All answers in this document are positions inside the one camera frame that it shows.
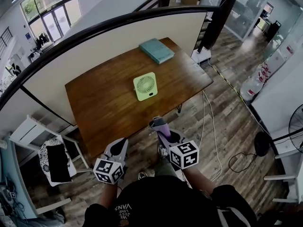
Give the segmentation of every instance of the white chair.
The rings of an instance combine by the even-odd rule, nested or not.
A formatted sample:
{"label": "white chair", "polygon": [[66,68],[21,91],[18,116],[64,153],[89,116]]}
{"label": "white chair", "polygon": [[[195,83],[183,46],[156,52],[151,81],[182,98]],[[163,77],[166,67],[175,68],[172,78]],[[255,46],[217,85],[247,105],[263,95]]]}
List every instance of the white chair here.
{"label": "white chair", "polygon": [[[69,173],[70,173],[70,177],[76,175],[77,173],[80,172],[89,172],[92,171],[89,168],[89,165],[87,164],[80,148],[78,145],[78,142],[74,139],[71,139],[69,137],[66,137],[64,135],[60,135],[50,129],[48,129],[46,126],[42,125],[40,122],[38,122],[37,120],[33,119],[32,117],[30,117],[29,115],[27,116],[26,120],[12,133],[12,135],[10,136],[10,140],[13,141],[14,143],[18,144],[21,147],[30,149],[30,150],[34,150],[34,151],[39,151],[40,150],[40,146],[36,146],[31,144],[31,142],[33,140],[35,140],[39,135],[41,135],[43,132],[49,132],[50,134],[54,135],[56,140],[59,140],[61,143],[64,144],[63,140],[67,140],[70,142],[73,142],[77,148],[77,151],[79,153],[79,157],[82,159],[86,169],[79,169],[76,170],[73,161],[75,161],[76,159],[78,159],[78,157],[76,157],[75,159],[71,160],[69,154],[67,154],[68,159],[70,160],[70,166],[68,168]],[[51,186],[56,186],[58,184],[62,184],[62,183],[53,183],[51,181],[50,178],[50,174],[46,174],[46,177],[50,183]]]}
{"label": "white chair", "polygon": [[275,157],[281,159],[285,175],[265,176],[264,180],[283,180],[288,182],[287,199],[273,199],[273,202],[300,203],[303,199],[303,154],[298,150],[286,152]]}

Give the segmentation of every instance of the forearm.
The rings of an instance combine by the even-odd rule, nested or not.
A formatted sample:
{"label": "forearm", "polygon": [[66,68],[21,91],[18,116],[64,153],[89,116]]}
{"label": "forearm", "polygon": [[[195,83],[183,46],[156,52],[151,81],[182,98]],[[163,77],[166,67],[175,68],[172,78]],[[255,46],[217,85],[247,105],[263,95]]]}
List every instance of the forearm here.
{"label": "forearm", "polygon": [[215,184],[206,178],[194,166],[183,170],[185,177],[193,189],[206,191],[209,195],[213,193]]}
{"label": "forearm", "polygon": [[117,184],[105,184],[101,197],[98,200],[98,204],[104,206],[105,208],[109,208],[115,199],[117,198]]}

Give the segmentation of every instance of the green fan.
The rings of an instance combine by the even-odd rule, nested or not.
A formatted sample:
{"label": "green fan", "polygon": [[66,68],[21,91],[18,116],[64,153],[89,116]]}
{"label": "green fan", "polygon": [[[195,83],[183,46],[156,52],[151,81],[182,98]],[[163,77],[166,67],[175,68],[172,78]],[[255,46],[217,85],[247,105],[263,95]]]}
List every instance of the green fan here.
{"label": "green fan", "polygon": [[134,89],[139,101],[155,96],[158,93],[155,73],[150,72],[135,78]]}

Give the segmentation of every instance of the book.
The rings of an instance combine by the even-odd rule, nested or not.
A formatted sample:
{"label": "book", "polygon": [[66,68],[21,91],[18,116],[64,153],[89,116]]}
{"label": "book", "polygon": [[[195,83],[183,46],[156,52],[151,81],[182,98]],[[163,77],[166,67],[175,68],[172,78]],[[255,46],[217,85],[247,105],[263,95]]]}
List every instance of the book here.
{"label": "book", "polygon": [[163,62],[174,57],[175,53],[157,39],[151,39],[139,45],[139,48],[148,54],[155,62]]}

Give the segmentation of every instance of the sneaker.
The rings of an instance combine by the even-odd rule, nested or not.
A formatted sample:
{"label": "sneaker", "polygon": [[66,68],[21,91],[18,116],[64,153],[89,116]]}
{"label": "sneaker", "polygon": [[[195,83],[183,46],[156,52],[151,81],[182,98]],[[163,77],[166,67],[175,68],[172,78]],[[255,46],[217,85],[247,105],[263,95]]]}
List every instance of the sneaker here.
{"label": "sneaker", "polygon": [[160,155],[161,158],[165,158],[168,156],[168,153],[167,153],[165,147],[162,145],[158,146],[158,154]]}
{"label": "sneaker", "polygon": [[145,178],[145,177],[148,177],[148,175],[145,172],[139,172],[139,174],[138,174],[138,180],[140,180],[142,178]]}

